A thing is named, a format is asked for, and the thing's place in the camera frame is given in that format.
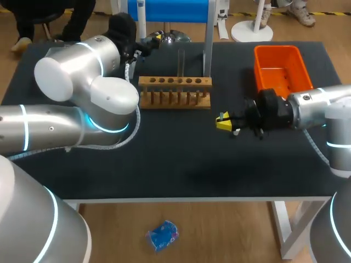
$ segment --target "test tube rack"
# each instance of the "test tube rack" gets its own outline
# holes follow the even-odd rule
[[[210,109],[212,78],[139,77],[142,109]]]

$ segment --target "black table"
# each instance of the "black table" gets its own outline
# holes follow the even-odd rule
[[[321,43],[275,44],[293,44],[300,49],[314,87],[340,84]],[[41,94],[33,77],[36,62],[53,45],[29,47],[3,105],[54,104]],[[333,195],[344,180],[332,175],[301,131],[273,131],[259,141],[250,130],[242,130],[236,139],[216,130],[219,113],[243,110],[244,96],[256,89],[255,45],[213,45],[211,110],[142,110],[138,134],[121,149],[73,149],[68,153],[53,150],[15,163],[62,199],[308,199]],[[139,75],[176,76],[179,48],[185,50],[185,76],[201,76],[202,46],[163,45],[137,63],[133,84],[137,86]],[[122,77],[122,71],[116,76]],[[310,133],[326,154],[324,129],[314,128]]]

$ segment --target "shoe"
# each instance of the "shoe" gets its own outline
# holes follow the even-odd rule
[[[313,27],[316,24],[316,20],[309,14],[306,7],[294,7],[294,3],[292,3],[289,5],[287,13],[306,27]]]
[[[22,54],[24,51],[26,51],[29,44],[32,44],[32,40],[27,37],[22,37],[11,48],[11,52]]]
[[[261,16],[261,23],[259,23],[259,29],[263,29],[267,26],[268,20],[270,15],[272,14],[272,9],[267,9],[267,8],[263,8],[263,12],[262,12],[262,16]]]

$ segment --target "person's leg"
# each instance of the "person's leg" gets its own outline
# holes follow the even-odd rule
[[[16,44],[11,48],[12,52],[22,53],[27,49],[27,46],[32,43],[34,38],[34,25],[15,14],[17,31],[19,38]]]
[[[294,0],[288,8],[288,13],[295,17],[300,24],[313,27],[316,20],[309,14],[306,4],[307,0]]]
[[[62,41],[80,41],[88,19],[92,15],[96,0],[76,0],[70,21],[65,26],[59,39]]]
[[[264,0],[263,12],[261,16],[261,23],[259,24],[259,28],[265,28],[267,26],[270,15],[272,14],[272,5],[271,0]]]

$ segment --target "orange basket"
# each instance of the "orange basket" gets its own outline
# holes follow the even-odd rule
[[[300,51],[293,45],[258,45],[254,48],[254,74],[258,91],[290,93],[313,89]]]

